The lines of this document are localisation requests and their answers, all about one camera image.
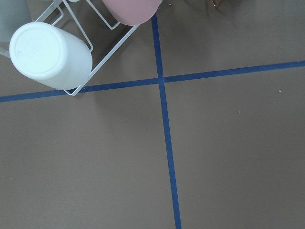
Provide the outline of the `pink plastic cup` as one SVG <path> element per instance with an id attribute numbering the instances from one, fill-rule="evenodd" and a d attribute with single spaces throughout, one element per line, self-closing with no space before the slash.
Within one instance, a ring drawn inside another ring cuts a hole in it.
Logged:
<path id="1" fill-rule="evenodd" d="M 103 0 L 112 16 L 124 25 L 147 22 L 158 10 L 162 0 Z"/>

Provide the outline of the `white plastic cup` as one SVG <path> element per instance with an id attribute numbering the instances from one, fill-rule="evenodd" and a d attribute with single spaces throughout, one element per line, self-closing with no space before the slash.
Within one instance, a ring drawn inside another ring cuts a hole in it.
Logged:
<path id="1" fill-rule="evenodd" d="M 85 42 L 44 22 L 18 28 L 9 52 L 21 74 L 58 90 L 77 88 L 92 70 L 92 54 Z"/>

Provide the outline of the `grey plastic cup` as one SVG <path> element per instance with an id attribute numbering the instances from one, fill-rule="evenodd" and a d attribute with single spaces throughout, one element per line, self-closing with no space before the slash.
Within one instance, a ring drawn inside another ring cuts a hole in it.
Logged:
<path id="1" fill-rule="evenodd" d="M 0 42 L 9 42 L 14 32 L 32 22 L 26 0 L 0 1 Z"/>

